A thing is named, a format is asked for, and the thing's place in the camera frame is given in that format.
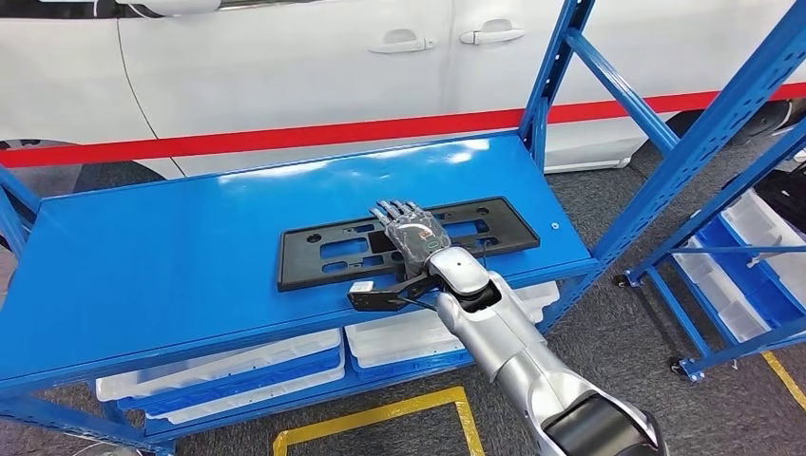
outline gray carpet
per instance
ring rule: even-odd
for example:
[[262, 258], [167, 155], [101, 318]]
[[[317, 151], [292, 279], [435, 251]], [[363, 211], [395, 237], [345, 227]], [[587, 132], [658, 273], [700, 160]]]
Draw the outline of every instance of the gray carpet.
[[[698, 384], [682, 381], [669, 372], [666, 359], [694, 351], [654, 291], [648, 286], [634, 291], [610, 284], [610, 276], [646, 256], [770, 141], [731, 144], [721, 151], [617, 261], [611, 274], [603, 276], [547, 335], [550, 346], [570, 367], [605, 390], [652, 410], [673, 454], [804, 453], [806, 412], [763, 359], [757, 355], [743, 358], [738, 361], [737, 370], [729, 365], [719, 366], [709, 370], [706, 379]], [[623, 170], [554, 175], [548, 181], [578, 231], [590, 244], [626, 205], [657, 160], [657, 153], [646, 147]], [[114, 168], [106, 166], [99, 171], [95, 166], [85, 166], [83, 176], [79, 177], [84, 187], [77, 186], [77, 190], [96, 188], [98, 179], [104, 185], [129, 183], [116, 176], [128, 175], [124, 179], [132, 179], [132, 168], [128, 166], [120, 172]], [[87, 178], [91, 173], [96, 177]], [[707, 319], [697, 312], [679, 281], [671, 275], [668, 277], [682, 304], [692, 309], [706, 338], [712, 339], [714, 330]], [[777, 356], [799, 384], [806, 386], [806, 347], [780, 350]], [[194, 435], [179, 441], [179, 453], [182, 456], [268, 455], [273, 440], [282, 430], [456, 385], [463, 386], [469, 397], [486, 454], [534, 454], [516, 413], [476, 368], [455, 370]], [[82, 387], [60, 389], [48, 395], [60, 400], [89, 401]], [[0, 454], [4, 456], [69, 455], [67, 449], [72, 449], [70, 445], [75, 442], [73, 438], [46, 431], [0, 427]], [[381, 452], [391, 456], [468, 454], [455, 411], [447, 406], [289, 447], [289, 454], [293, 455], [375, 455]]]

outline yellow floor marking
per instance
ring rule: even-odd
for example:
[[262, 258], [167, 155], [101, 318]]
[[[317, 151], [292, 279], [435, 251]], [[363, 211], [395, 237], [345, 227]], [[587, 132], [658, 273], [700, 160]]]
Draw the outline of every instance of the yellow floor marking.
[[444, 406], [451, 402], [456, 404], [456, 411], [459, 413], [459, 421], [462, 424], [462, 430], [465, 432], [465, 440], [468, 443], [470, 456], [484, 456], [484, 449], [481, 447], [478, 430], [473, 421], [473, 415], [470, 413], [468, 396], [465, 394], [465, 389], [462, 387], [443, 389], [383, 407], [371, 408], [369, 410], [353, 413], [352, 415], [340, 416], [321, 423], [284, 430], [278, 434], [277, 439], [275, 439], [275, 442], [272, 444], [272, 449], [274, 450], [275, 456], [286, 456], [289, 445], [308, 442], [309, 440], [318, 439], [319, 437], [336, 434], [345, 430], [373, 425], [381, 421], [397, 418], [398, 416]]
[[803, 394], [803, 391], [800, 387], [795, 383], [795, 380], [789, 374], [789, 372], [784, 369], [783, 365], [780, 364], [778, 358], [771, 352], [771, 351], [763, 351], [761, 356], [764, 357], [764, 361], [770, 365], [770, 368], [776, 373], [778, 378], [781, 379], [784, 386], [789, 393], [792, 394], [792, 397], [800, 404], [800, 406], [806, 410], [806, 395]]

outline white storage bin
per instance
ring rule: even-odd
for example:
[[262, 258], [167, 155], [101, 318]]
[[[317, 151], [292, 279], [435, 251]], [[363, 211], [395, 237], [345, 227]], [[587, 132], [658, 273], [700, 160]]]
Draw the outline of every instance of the white storage bin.
[[226, 351], [156, 368], [99, 378], [95, 392], [101, 401], [148, 397], [271, 366], [332, 349], [341, 343], [339, 329], [314, 332], [257, 347]]
[[[764, 199], [749, 190], [722, 211], [722, 217], [749, 245], [798, 246], [806, 241]], [[806, 304], [806, 254], [771, 256], [764, 261], [778, 274], [780, 281], [801, 304]]]
[[[700, 248], [702, 244], [691, 237], [685, 247]], [[719, 264], [707, 254], [674, 254], [681, 268], [708, 298], [719, 318], [739, 342], [770, 331], [767, 322], [747, 302], [739, 287]]]
[[[560, 298], [556, 282], [515, 290], [532, 322], [543, 320], [543, 308]], [[371, 368], [464, 349], [436, 312], [423, 310], [380, 318], [344, 328], [350, 351], [361, 368]]]
[[269, 385], [268, 387], [252, 389], [250, 391], [234, 394], [232, 396], [222, 397], [213, 401], [198, 404], [188, 408], [181, 408], [179, 410], [169, 411], [159, 415], [148, 415], [152, 419], [166, 419], [171, 423], [177, 425], [187, 421], [202, 418], [203, 416], [221, 413], [223, 411], [237, 409], [240, 407], [248, 406], [256, 402], [265, 401], [273, 397], [281, 396], [283, 394], [290, 394], [308, 388], [318, 387], [326, 383], [335, 382], [344, 378], [344, 348], [341, 349], [341, 362], [339, 365], [330, 370], [314, 373], [304, 377], [295, 378], [287, 382]]

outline blue storage bin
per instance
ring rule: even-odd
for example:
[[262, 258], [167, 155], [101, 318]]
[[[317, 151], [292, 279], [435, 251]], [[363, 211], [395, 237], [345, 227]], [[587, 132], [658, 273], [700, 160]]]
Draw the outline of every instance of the blue storage bin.
[[143, 398], [118, 400], [121, 409], [143, 409], [148, 415], [161, 415], [185, 409], [222, 397], [275, 385], [299, 377], [329, 371], [341, 363], [343, 342], [326, 351], [292, 359], [284, 363], [231, 375], [181, 389], [154, 394]]
[[353, 370], [361, 380], [388, 378], [396, 375], [431, 370], [435, 368], [457, 368], [467, 366], [472, 362], [473, 357], [470, 356], [470, 353], [468, 353], [467, 350], [457, 350], [435, 354], [433, 356], [424, 356], [422, 358], [414, 358], [406, 361], [398, 361], [396, 363], [383, 364], [365, 369], [358, 366], [358, 360], [355, 359], [355, 356], [350, 355], [350, 363], [353, 366]]
[[[704, 247], [739, 247], [747, 244], [722, 218], [715, 217], [696, 234]], [[806, 314], [789, 290], [784, 287], [778, 275], [766, 262], [761, 261], [752, 268], [747, 264], [751, 254], [710, 254], [739, 287], [747, 301], [767, 322], [770, 328], [795, 320]]]

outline black plastic panel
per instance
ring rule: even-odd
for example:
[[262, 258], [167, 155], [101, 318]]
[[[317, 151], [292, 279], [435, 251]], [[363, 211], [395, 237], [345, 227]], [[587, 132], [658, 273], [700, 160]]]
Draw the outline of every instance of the black plastic panel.
[[[501, 197], [428, 208], [440, 219], [453, 245], [474, 256], [538, 247], [540, 239]], [[394, 273], [402, 255], [375, 218], [359, 218], [286, 231], [280, 237], [278, 290]]]

